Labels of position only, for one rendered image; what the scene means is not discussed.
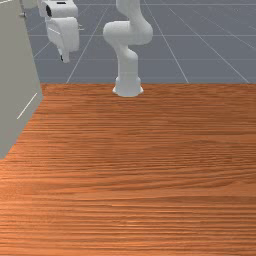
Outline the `pale grey cabinet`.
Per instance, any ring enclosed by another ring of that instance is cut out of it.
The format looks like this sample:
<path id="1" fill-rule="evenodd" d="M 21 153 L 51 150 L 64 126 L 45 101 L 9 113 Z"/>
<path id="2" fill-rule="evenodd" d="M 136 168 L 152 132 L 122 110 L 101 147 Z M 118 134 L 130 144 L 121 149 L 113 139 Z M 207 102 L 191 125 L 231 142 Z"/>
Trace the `pale grey cabinet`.
<path id="1" fill-rule="evenodd" d="M 20 0 L 0 0 L 0 159 L 4 159 L 43 95 Z"/>

